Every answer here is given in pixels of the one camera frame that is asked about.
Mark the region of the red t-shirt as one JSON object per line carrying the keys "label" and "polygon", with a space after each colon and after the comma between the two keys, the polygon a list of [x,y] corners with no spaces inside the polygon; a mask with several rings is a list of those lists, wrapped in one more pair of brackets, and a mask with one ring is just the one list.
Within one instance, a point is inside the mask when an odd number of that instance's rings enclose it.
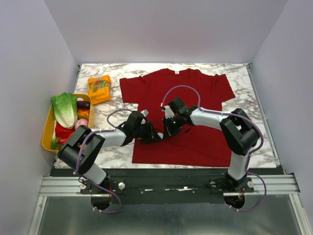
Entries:
{"label": "red t-shirt", "polygon": [[[135,103],[138,110],[148,110],[147,119],[157,132],[164,131],[160,109],[162,100],[167,103],[179,97],[188,107],[200,104],[211,110],[222,110],[222,103],[235,98],[227,76],[206,75],[200,70],[173,71],[161,69],[148,75],[119,80],[122,99]],[[171,164],[208,167],[228,167],[231,150],[221,131],[204,126],[185,125],[182,131],[165,141],[134,143],[132,162],[136,164]]]}

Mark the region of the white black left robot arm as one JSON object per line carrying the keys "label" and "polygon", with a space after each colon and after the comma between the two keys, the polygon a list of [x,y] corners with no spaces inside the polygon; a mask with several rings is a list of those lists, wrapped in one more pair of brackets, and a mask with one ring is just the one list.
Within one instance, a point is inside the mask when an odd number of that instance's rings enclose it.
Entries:
{"label": "white black left robot arm", "polygon": [[95,163],[102,148],[126,146],[133,140],[142,143],[159,142],[162,133],[157,133],[152,122],[146,118],[148,111],[132,111],[127,120],[111,130],[95,130],[79,126],[59,150],[58,158],[74,172],[90,180],[97,193],[104,193],[109,186],[107,172]]}

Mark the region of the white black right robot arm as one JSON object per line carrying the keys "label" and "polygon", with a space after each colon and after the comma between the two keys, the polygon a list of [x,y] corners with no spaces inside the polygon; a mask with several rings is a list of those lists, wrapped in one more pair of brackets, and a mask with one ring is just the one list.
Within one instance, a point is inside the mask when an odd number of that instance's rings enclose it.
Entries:
{"label": "white black right robot arm", "polygon": [[221,131],[231,150],[230,166],[224,177],[210,180],[211,188],[235,192],[244,187],[252,149],[258,140],[264,141],[264,138],[242,109],[223,113],[197,106],[189,108],[177,97],[168,105],[161,104],[161,110],[165,113],[162,119],[165,140],[177,135],[184,125],[206,126]]}

